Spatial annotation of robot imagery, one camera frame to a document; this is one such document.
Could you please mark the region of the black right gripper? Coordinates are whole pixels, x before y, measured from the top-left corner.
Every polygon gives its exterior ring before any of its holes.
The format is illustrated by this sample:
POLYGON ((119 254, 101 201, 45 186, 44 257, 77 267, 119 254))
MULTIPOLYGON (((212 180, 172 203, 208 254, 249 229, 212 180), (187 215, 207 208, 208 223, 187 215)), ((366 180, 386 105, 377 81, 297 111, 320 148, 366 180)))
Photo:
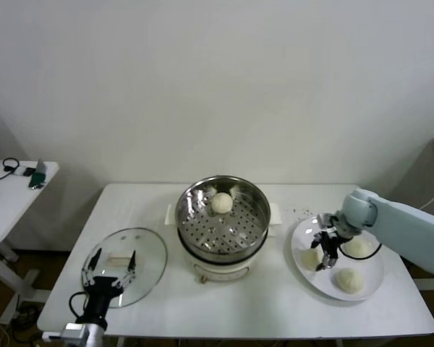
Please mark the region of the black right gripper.
POLYGON ((320 246, 323 250, 323 258, 315 268, 316 272, 332 268, 336 264, 340 241, 341 237, 336 231, 321 231, 313 236, 310 248, 315 249, 320 246))

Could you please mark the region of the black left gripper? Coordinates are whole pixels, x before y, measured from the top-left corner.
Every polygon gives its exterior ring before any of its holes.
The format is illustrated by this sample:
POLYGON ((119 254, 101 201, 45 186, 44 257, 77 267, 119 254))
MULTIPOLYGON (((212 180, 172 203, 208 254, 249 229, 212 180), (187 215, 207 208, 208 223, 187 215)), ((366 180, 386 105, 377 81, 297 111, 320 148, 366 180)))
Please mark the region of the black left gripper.
POLYGON ((96 276, 93 273, 101 256, 102 249, 92 254, 84 267, 81 277, 88 303, 83 314, 76 319, 78 324, 106 324, 106 313, 111 300, 124 293, 126 288, 135 279, 136 251, 130 257, 127 270, 121 278, 96 276))

